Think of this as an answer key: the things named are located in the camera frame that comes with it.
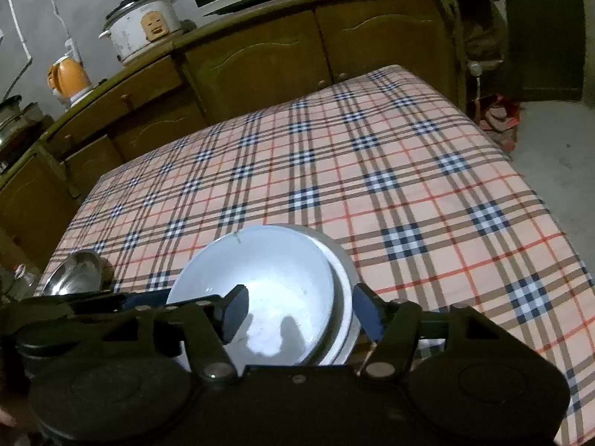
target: white plate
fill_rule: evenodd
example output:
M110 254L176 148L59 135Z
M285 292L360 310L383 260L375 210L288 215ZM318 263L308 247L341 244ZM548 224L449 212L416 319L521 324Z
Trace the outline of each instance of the white plate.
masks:
M324 253L335 282L335 301L327 334L311 357L313 365L340 365L349 358L360 332L358 318L353 314L353 287L360 281L358 271L346 251L329 236L298 224L281 224L305 234Z
M250 226L209 244L184 267L168 303L249 292L248 317L227 354L241 373L247 364L306 362L322 341L334 300L328 261L301 233Z

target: cabinet drawer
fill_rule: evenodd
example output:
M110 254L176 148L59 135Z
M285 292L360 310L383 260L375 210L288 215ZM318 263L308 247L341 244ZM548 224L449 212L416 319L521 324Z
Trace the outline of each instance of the cabinet drawer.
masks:
M43 270L77 205L37 156L29 159L0 191L0 226Z
M104 135L65 160L68 177L82 197L89 194L95 183L108 171L124 164L109 137Z
M206 126L192 90L186 89L118 121L110 135L129 161Z
M153 99L182 85L173 58L167 56L99 97L48 139L54 156L63 156L95 132Z
M261 23L186 53L211 123L330 85L312 11Z
M316 8L335 82L402 65L457 102L456 53L436 0L356 0Z

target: concrete floor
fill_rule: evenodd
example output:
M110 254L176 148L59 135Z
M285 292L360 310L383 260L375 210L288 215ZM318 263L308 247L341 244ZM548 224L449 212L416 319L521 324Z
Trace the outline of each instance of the concrete floor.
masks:
M541 195L595 273L595 110L575 102L523 105L513 166Z

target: stainless steel bowl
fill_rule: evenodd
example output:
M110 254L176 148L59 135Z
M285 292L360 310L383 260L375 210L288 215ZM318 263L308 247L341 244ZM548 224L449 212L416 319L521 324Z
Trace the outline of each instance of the stainless steel bowl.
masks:
M93 250L75 251L52 273L42 295L99 291L102 285L102 268L101 258Z

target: plaid tablecloth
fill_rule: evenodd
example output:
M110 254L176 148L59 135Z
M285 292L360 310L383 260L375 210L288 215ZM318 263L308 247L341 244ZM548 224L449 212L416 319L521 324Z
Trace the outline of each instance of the plaid tablecloth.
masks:
M94 248L114 266L116 290L170 287L211 241L263 223L331 236L386 300L473 305L566 375L572 401L558 441L595 432L589 274L500 150L397 66L217 124L104 175L45 278L70 252Z

